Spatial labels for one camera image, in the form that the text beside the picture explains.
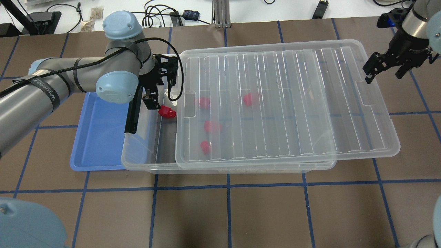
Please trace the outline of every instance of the gray robot arm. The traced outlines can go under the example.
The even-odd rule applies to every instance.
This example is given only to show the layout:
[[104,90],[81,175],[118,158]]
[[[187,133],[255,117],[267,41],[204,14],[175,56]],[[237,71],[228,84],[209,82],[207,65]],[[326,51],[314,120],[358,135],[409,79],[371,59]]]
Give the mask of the gray robot arm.
[[103,22],[110,38],[104,62],[77,70],[61,69],[96,63],[103,58],[50,58],[36,61],[36,70],[17,79],[26,84],[0,98],[0,158],[75,92],[97,92],[104,100],[126,103],[138,88],[138,76],[155,68],[155,60],[133,14],[117,11]]
[[441,0],[417,0],[408,9],[396,8],[382,14],[377,27],[389,28],[391,22],[397,32],[384,54],[373,53],[363,70],[366,82],[391,67],[400,66],[396,77],[401,79],[407,71],[420,67],[427,59],[433,63],[441,53]]

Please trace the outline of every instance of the brown table surface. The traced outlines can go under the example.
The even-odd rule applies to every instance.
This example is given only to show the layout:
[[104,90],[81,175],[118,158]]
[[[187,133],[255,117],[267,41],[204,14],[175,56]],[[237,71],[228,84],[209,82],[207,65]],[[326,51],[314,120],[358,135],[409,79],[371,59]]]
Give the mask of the brown table surface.
[[[145,29],[187,49],[356,39],[385,52],[391,29],[377,18],[317,19]],[[102,56],[103,32],[0,39],[0,90],[47,57]],[[151,42],[155,53],[164,44]],[[441,195],[441,70],[425,63],[402,80],[377,79],[401,152],[340,161],[302,174],[159,175],[75,172],[69,158],[84,94],[72,95],[0,161],[0,197],[47,206],[76,248],[382,247],[432,233]]]

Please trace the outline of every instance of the metal stand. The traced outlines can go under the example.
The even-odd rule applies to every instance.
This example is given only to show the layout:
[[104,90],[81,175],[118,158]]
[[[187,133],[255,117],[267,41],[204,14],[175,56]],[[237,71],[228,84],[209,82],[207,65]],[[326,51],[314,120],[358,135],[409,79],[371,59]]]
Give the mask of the metal stand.
[[230,27],[230,0],[213,0],[213,21],[217,28]]
[[29,32],[30,35],[37,35],[38,30],[35,25],[17,8],[11,0],[0,0],[0,3],[13,15]]

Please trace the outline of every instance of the black device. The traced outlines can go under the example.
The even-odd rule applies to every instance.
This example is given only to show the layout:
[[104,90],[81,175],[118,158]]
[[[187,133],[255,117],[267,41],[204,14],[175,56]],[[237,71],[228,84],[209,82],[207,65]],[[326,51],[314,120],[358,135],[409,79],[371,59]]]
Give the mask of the black device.
[[317,8],[315,8],[314,15],[312,15],[312,19],[322,19],[325,15],[325,11],[328,8],[328,0],[318,2]]
[[22,33],[12,23],[0,24],[0,37],[13,37],[19,36]]
[[[61,12],[59,11],[35,12],[29,15],[34,20],[40,34],[53,34],[61,18]],[[28,31],[23,30],[23,34],[28,34]]]
[[170,12],[170,18],[172,19],[173,26],[184,26],[181,17],[179,16],[179,11],[174,10]]

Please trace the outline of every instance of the white table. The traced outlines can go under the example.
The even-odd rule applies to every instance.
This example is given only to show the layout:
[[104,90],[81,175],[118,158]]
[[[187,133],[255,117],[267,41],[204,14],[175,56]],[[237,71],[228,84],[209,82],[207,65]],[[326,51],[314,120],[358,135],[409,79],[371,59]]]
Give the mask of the white table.
[[[103,16],[118,10],[127,11],[143,11],[146,0],[80,0],[81,10],[84,20],[90,17],[90,8],[104,6]],[[55,0],[34,6],[23,5],[29,13],[43,12],[53,4],[71,4],[76,6],[78,0]],[[154,0],[149,5],[165,4],[179,11],[180,14],[184,10],[197,10],[201,13],[200,19],[211,22],[212,1],[211,0]],[[267,22],[277,20],[302,20],[311,19],[312,14],[318,4],[318,0],[276,0],[272,5],[267,5],[263,0],[230,0],[230,14],[232,23],[248,23],[248,22]],[[380,7],[375,5],[372,0],[329,0],[329,6],[326,10],[324,18],[342,18],[342,17],[360,17],[360,16],[379,16],[393,8],[400,7],[396,4],[391,7]],[[78,13],[71,7],[53,7],[52,11],[62,12],[60,22],[55,31],[56,34],[65,33],[70,30],[78,22]],[[138,20],[143,18],[142,14],[136,14]],[[164,16],[166,25],[171,25],[170,18]],[[17,28],[21,30],[23,26],[14,20]],[[11,19],[7,15],[3,6],[0,7],[0,23],[9,23]],[[154,18],[155,26],[159,25],[159,21]],[[203,25],[200,22],[185,21],[186,26]],[[94,30],[102,30],[102,20],[95,23]],[[80,27],[75,28],[72,32],[79,32]]]

